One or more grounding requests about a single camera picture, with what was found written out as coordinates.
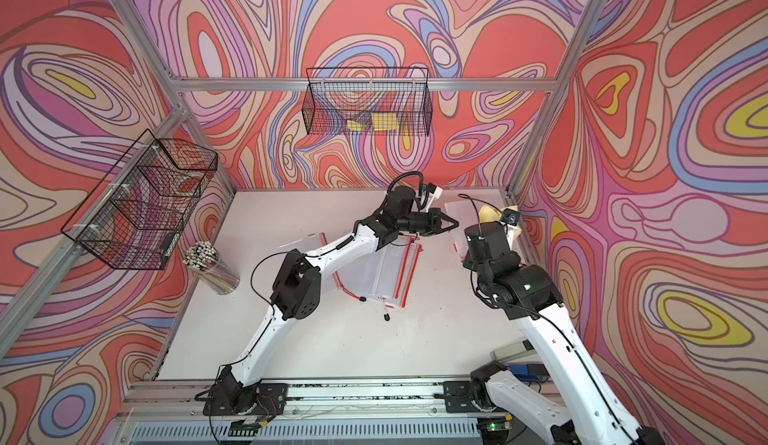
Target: psychedelic patterned wall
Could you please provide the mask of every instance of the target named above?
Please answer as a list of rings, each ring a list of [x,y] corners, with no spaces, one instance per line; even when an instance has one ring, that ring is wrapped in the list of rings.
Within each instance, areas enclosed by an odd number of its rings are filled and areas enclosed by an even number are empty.
[[[667,443],[768,443],[768,0],[611,0],[518,194]]]
[[[212,181],[183,246],[215,238],[224,197]],[[154,365],[189,278],[179,250],[164,271],[84,256],[0,361],[0,443],[95,443]]]
[[[461,92],[429,136],[308,136],[298,93],[187,94],[238,189],[386,186],[407,170],[450,186],[504,186],[544,98]]]
[[[127,146],[168,112],[106,0],[0,0],[0,307]],[[184,241],[212,238],[214,183]],[[157,357],[187,290],[84,256],[0,361],[0,444],[93,443]]]
[[[437,77],[553,76],[586,0],[134,0],[178,76],[427,66]],[[195,93],[237,188],[503,186],[543,94],[434,94],[433,134],[307,137],[302,95]]]
[[[105,1],[0,0],[0,307],[87,191],[166,114]]]

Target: vent grille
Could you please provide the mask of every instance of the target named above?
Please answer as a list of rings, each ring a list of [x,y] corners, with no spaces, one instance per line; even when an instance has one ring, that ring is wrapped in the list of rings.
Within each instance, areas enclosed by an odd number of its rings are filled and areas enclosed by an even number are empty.
[[[413,419],[276,420],[256,431],[230,430],[229,422],[214,424],[219,440],[341,440],[386,438],[473,438],[480,437],[477,419],[466,417]],[[207,422],[141,422],[131,443],[210,442]]]

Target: yellow sponge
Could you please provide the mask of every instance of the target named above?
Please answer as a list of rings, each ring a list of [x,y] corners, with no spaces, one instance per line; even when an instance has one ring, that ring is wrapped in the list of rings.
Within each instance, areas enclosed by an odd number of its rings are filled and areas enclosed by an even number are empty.
[[[346,128],[348,130],[351,130],[352,132],[362,132],[363,130],[366,129],[366,126],[364,126],[363,124],[358,124],[354,120],[347,120]]]
[[[397,114],[371,114],[374,130],[397,130]]]
[[[507,207],[507,209],[517,211],[518,206]],[[489,206],[483,206],[482,209],[480,209],[480,213],[479,213],[480,222],[495,222],[501,216],[502,214],[497,212],[496,209],[493,209]],[[518,236],[520,236],[520,232],[522,232],[522,229],[518,226],[518,229],[514,231],[515,239],[517,239]]]

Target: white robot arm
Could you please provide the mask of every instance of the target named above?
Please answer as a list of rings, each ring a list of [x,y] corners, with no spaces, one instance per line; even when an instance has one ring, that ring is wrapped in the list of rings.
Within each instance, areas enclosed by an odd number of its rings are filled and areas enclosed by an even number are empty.
[[[418,176],[418,192],[395,186],[407,176]],[[424,185],[420,172],[407,172],[387,188],[386,198],[370,216],[355,223],[351,233],[334,242],[301,253],[289,251],[277,273],[270,309],[249,344],[232,363],[224,366],[208,392],[206,412],[248,413],[257,402],[257,386],[279,347],[280,340],[320,304],[320,282],[344,265],[392,243],[402,232],[437,235],[458,227],[458,222],[432,203],[442,189]],[[444,227],[443,222],[451,225]]]
[[[565,401],[562,408],[520,382],[501,363],[472,374],[480,408],[503,408],[545,443],[661,445],[658,431],[641,427],[610,389],[574,330],[559,290],[536,265],[520,266],[511,250],[519,213],[504,211],[498,222],[465,229],[464,266],[478,272],[475,295],[503,310],[542,359]]]

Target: black wire basket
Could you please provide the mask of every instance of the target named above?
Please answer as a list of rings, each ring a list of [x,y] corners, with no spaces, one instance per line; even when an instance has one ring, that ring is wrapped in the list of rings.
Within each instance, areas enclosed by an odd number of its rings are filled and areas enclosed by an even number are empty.
[[[316,67],[306,75],[301,113],[308,135],[429,135],[425,67]]]
[[[136,142],[129,150],[135,148]],[[67,220],[62,233],[112,268],[162,270],[216,172],[218,155],[187,140],[154,136],[138,153],[135,165],[107,191],[90,220],[80,216],[81,208],[103,188],[106,176]],[[118,163],[125,163],[124,157]]]

